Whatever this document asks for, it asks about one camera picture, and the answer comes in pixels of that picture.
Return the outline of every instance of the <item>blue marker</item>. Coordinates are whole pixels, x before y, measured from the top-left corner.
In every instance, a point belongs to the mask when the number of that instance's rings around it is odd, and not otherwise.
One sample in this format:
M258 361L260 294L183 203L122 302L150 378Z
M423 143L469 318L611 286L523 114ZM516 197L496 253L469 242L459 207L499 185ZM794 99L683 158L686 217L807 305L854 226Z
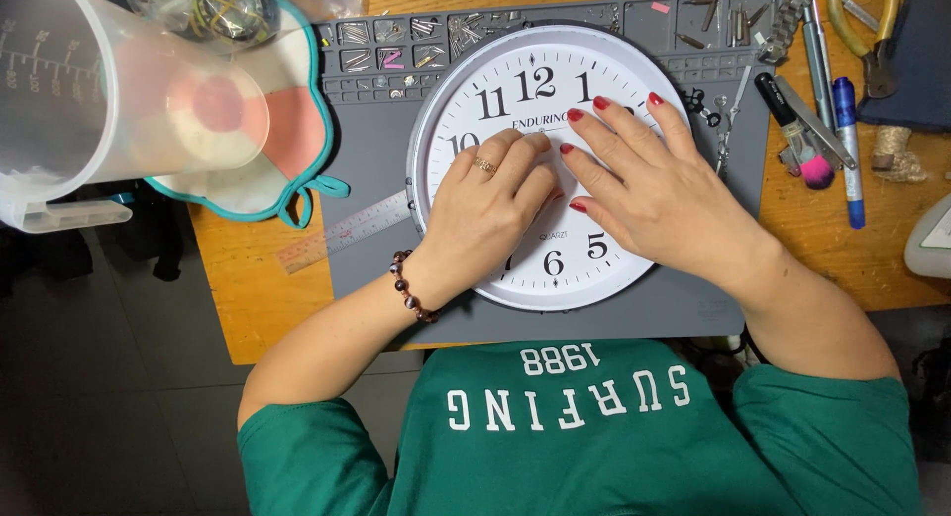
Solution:
M855 169L843 169L848 223L853 229L861 229L865 226L865 201L862 197L862 169L859 166L859 135L855 130L855 87L847 77L838 78L832 84L832 99L839 125L839 140L850 156L855 158L856 164Z

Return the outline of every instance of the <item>plastic measuring cup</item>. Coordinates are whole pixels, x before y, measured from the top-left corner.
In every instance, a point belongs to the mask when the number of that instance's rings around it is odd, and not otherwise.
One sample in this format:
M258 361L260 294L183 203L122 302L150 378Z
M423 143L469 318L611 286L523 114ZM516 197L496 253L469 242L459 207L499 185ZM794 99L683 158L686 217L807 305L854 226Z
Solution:
M106 0L0 0L0 220L25 231L121 222L93 182L234 169L269 130L244 70Z

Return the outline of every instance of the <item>cloth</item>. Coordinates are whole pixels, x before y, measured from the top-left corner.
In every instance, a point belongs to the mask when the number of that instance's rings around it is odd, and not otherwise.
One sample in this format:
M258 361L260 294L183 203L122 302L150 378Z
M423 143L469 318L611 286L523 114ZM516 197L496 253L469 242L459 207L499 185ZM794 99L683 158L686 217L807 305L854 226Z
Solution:
M317 39L303 14L287 0L279 5L280 31L268 42L234 54L234 62L261 87L270 125L264 148L238 169L185 172L147 178L171 198L196 202L223 217L260 221L278 215L303 228L313 203L307 190L345 197L350 187L319 174L334 143L330 111L317 90ZM300 217L289 204L304 199Z
M904 0L889 55L898 91L862 99L860 122L925 132L951 130L951 52L938 39L951 37L951 0Z
M921 514L897 380L758 365L733 406L659 342L516 342L433 354L393 480L342 399L238 439L256 516Z

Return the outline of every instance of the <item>beaded bracelet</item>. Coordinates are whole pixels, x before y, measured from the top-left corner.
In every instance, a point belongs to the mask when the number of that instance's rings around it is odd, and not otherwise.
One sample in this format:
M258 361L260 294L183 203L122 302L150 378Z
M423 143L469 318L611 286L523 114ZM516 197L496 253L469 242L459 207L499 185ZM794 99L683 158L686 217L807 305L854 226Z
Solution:
M403 295L403 303L407 308L417 313L417 321L423 323L435 323L439 320L439 310L429 311L420 307L420 300L410 294L410 284L403 278L403 260L405 260L413 251L398 251L393 255L393 263L390 264L390 272L397 279L393 285Z

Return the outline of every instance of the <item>ruler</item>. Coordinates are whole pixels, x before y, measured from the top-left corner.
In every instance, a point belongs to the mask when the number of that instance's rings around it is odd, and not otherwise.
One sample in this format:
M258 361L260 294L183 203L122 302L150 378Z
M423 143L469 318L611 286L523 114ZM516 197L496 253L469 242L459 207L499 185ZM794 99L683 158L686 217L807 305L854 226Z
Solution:
M406 204L406 192L399 192L277 251L275 255L287 274L292 274L408 218L410 208Z

